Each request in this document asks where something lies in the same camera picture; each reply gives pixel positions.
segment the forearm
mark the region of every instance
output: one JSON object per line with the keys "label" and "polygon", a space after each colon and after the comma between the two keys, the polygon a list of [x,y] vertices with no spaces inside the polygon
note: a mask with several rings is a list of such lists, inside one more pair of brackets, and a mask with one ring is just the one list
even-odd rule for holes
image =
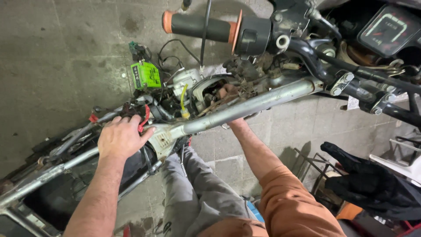
{"label": "forearm", "polygon": [[112,236],[123,168],[121,159],[99,160],[95,175],[73,213],[64,237]]}
{"label": "forearm", "polygon": [[251,171],[258,180],[261,180],[274,168],[283,165],[243,119],[235,120],[229,126],[240,142]]}

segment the stained floor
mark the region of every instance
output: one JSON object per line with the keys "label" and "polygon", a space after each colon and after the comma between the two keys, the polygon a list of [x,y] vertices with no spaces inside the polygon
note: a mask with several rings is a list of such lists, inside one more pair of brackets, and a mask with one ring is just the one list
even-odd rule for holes
{"label": "stained floor", "polygon": [[[148,46],[156,55],[166,41],[179,38],[199,56],[200,39],[162,30],[164,10],[176,10],[180,4],[180,0],[0,0],[4,23],[0,24],[0,177],[22,165],[32,146],[86,122],[94,105],[116,107],[132,95],[130,41]],[[189,13],[203,14],[205,5],[205,0],[194,0]],[[265,18],[272,12],[264,0],[216,0],[211,17],[236,21],[240,9],[244,15]],[[178,42],[164,49],[163,56],[170,55],[178,56],[187,68],[197,67]],[[229,45],[208,41],[205,74],[223,72],[220,64],[229,57]],[[389,149],[389,138],[414,130],[385,115],[342,111],[343,104],[307,96],[264,111],[249,124],[289,168],[297,160],[294,148],[313,156],[321,143],[330,141],[356,156],[381,155]],[[192,146],[237,193],[259,194],[261,188],[231,131],[203,132],[193,137]],[[310,188],[316,177],[317,172],[310,170],[304,185]],[[119,203],[116,228],[131,221],[141,232],[153,235],[163,214],[162,201],[157,174]]]}

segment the leg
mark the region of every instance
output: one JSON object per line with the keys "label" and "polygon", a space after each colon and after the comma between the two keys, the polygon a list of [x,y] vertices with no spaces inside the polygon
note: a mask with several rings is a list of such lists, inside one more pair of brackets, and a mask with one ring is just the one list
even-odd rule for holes
{"label": "leg", "polygon": [[164,236],[185,236],[200,212],[200,205],[189,180],[184,176],[177,154],[169,156],[162,167],[165,193]]}
{"label": "leg", "polygon": [[247,202],[216,176],[191,147],[184,151],[184,163],[201,206],[201,211],[186,236],[196,236],[226,217],[257,220],[247,207]]}

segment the black rubber grip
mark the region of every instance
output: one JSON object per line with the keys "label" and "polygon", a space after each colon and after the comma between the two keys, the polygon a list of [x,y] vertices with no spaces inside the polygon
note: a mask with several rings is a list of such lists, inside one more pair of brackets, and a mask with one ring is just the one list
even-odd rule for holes
{"label": "black rubber grip", "polygon": [[[173,34],[202,38],[204,23],[204,16],[176,13],[173,14],[171,19],[171,30]],[[209,19],[206,39],[227,43],[230,29],[231,24],[229,22]]]}

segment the hose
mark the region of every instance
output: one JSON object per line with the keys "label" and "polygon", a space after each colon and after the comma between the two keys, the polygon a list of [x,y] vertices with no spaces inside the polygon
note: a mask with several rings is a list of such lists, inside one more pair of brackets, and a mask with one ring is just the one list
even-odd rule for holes
{"label": "hose", "polygon": [[185,110],[185,108],[184,108],[184,94],[186,93],[188,86],[189,86],[188,84],[186,84],[184,86],[183,93],[181,94],[181,99],[180,99],[181,110]]}
{"label": "hose", "polygon": [[208,31],[209,13],[211,12],[212,0],[208,0],[206,7],[205,24],[203,25],[202,48],[200,49],[200,66],[203,68],[203,56],[205,54],[206,32]]}

